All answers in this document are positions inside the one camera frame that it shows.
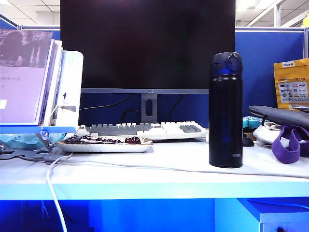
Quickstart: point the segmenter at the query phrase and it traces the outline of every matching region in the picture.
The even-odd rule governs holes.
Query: notebook
[[[0,125],[40,125],[52,32],[0,29]]]

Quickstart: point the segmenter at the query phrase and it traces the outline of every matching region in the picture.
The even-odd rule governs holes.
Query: white plate
[[[151,144],[65,144],[57,143],[66,152],[117,152],[141,153],[145,152]]]

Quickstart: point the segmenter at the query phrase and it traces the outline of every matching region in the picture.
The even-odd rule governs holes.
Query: gray bag
[[[249,112],[254,116],[278,124],[293,124],[309,129],[309,113],[306,112],[277,109],[260,105],[249,106]]]

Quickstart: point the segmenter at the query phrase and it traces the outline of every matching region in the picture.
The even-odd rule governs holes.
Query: black mouse
[[[245,133],[242,134],[242,145],[243,146],[254,146],[254,142]]]

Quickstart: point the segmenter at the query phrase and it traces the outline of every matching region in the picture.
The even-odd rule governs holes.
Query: plate
[[[153,142],[148,138],[139,138],[141,142],[140,144],[125,143],[125,137],[107,138],[110,140],[120,140],[121,143],[102,143],[97,141],[97,139],[98,137],[82,138],[81,136],[72,136],[56,143],[55,145],[66,152],[141,153],[145,152],[153,144]]]
[[[151,144],[65,144],[57,143],[57,147],[66,152],[117,152],[117,153],[141,153],[145,152]]]

